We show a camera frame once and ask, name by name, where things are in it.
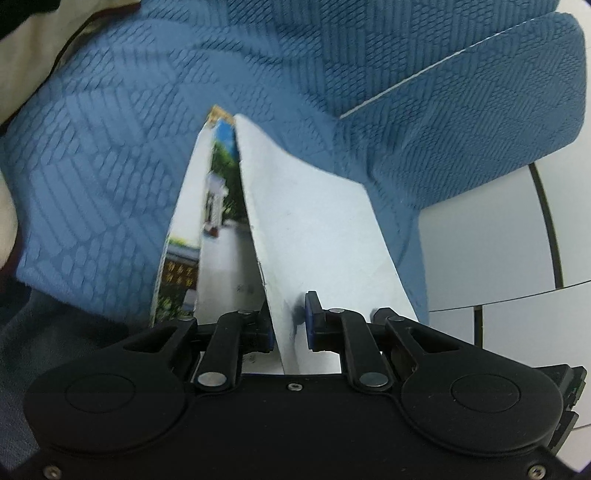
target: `blue textured fabric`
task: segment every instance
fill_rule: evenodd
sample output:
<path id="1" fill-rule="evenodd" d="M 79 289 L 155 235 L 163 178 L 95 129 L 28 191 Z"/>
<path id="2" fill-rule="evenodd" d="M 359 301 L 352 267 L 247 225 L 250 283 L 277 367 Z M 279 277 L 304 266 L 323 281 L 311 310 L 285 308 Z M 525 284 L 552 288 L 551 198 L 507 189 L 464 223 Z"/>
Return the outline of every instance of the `blue textured fabric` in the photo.
<path id="1" fill-rule="evenodd" d="M 556 3 L 144 0 L 52 76 L 0 140 L 25 232 L 18 278 L 144 325 L 191 149 L 217 103 L 366 186 L 426 320 L 419 210 L 580 129 L 583 35 L 550 13 Z"/>

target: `metal pin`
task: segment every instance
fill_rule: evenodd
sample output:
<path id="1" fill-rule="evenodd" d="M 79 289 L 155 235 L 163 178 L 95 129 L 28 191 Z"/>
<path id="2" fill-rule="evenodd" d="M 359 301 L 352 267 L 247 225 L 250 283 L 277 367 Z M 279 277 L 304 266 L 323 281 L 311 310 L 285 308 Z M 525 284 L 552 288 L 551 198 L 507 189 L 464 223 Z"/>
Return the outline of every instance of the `metal pin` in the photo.
<path id="1" fill-rule="evenodd" d="M 388 377 L 379 372 L 365 372 L 359 377 L 359 381 L 366 387 L 378 388 L 388 383 Z"/>
<path id="2" fill-rule="evenodd" d="M 227 380 L 220 372 L 204 372 L 197 377 L 197 382 L 204 387 L 221 387 Z"/>

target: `beige fabric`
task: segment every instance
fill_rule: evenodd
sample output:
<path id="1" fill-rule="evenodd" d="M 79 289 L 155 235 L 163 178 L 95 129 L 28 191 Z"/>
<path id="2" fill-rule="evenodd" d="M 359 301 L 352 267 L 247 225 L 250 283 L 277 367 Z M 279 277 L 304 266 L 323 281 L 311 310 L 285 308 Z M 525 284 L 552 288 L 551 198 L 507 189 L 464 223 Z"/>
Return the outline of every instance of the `beige fabric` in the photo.
<path id="1" fill-rule="evenodd" d="M 4 266 L 17 237 L 17 213 L 0 172 L 0 268 Z"/>
<path id="2" fill-rule="evenodd" d="M 54 12 L 30 16 L 2 39 L 0 124 L 45 81 L 57 55 L 84 22 L 102 10 L 136 3 L 139 0 L 62 0 Z"/>

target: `circular joint cover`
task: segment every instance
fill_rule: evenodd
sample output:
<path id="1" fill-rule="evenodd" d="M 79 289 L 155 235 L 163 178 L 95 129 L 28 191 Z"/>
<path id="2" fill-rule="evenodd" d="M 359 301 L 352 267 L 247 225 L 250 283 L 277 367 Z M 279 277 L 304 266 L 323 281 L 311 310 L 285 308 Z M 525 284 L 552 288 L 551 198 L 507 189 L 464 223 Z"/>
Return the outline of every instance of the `circular joint cover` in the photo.
<path id="1" fill-rule="evenodd" d="M 401 402 L 424 433 L 486 456 L 547 445 L 563 410 L 548 376 L 471 347 L 425 354 Z"/>
<path id="2" fill-rule="evenodd" d="M 37 378 L 24 411 L 40 444 L 105 454 L 163 434 L 184 403 L 182 383 L 154 355 L 107 349 Z"/>

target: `white paper card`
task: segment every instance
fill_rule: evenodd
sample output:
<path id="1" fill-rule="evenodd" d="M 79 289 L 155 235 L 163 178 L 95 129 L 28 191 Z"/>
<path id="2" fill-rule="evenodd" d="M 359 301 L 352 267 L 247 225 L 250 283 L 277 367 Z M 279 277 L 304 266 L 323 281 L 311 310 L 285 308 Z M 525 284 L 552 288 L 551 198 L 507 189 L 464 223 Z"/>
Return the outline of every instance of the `white paper card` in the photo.
<path id="1" fill-rule="evenodd" d="M 308 350 L 304 295 L 370 321 L 390 307 L 416 320 L 363 185 L 319 170 L 235 116 L 242 186 L 286 374 L 340 372 L 339 356 Z"/>

